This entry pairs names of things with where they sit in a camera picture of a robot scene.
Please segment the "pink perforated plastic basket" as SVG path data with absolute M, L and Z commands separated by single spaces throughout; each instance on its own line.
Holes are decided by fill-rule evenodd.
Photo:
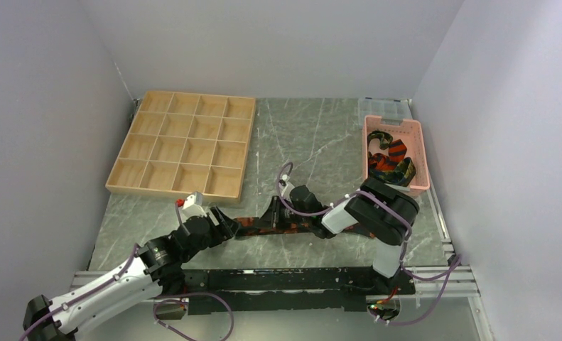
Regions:
M 430 186 L 422 126 L 413 119 L 367 115 L 362 126 L 363 177 L 418 197 Z

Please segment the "black tie orange flowers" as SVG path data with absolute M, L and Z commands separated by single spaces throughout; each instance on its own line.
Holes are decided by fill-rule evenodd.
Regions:
M 320 239 L 331 239 L 336 234 L 328 231 L 320 219 L 312 217 L 289 217 L 279 218 L 273 221 L 265 217 L 237 217 L 234 221 L 238 223 L 239 229 L 235 237 L 254 237 L 276 234 L 313 234 Z

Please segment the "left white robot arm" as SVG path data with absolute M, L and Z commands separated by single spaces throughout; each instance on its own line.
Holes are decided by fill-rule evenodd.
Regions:
M 202 250 L 235 237 L 242 226 L 217 207 L 175 204 L 178 228 L 134 245 L 118 267 L 55 298 L 39 295 L 27 305 L 21 340 L 75 340 L 149 298 L 173 301 L 189 287 L 182 266 Z

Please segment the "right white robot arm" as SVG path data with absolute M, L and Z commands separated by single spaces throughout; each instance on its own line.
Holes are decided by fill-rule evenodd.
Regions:
M 337 202 L 324 205 L 305 185 L 294 186 L 283 175 L 266 213 L 271 228 L 277 231 L 296 229 L 330 239 L 354 229 L 374 239 L 371 285 L 378 294 L 387 295 L 398 286 L 403 249 L 419 210 L 414 199 L 374 178 L 365 179 L 355 192 Z

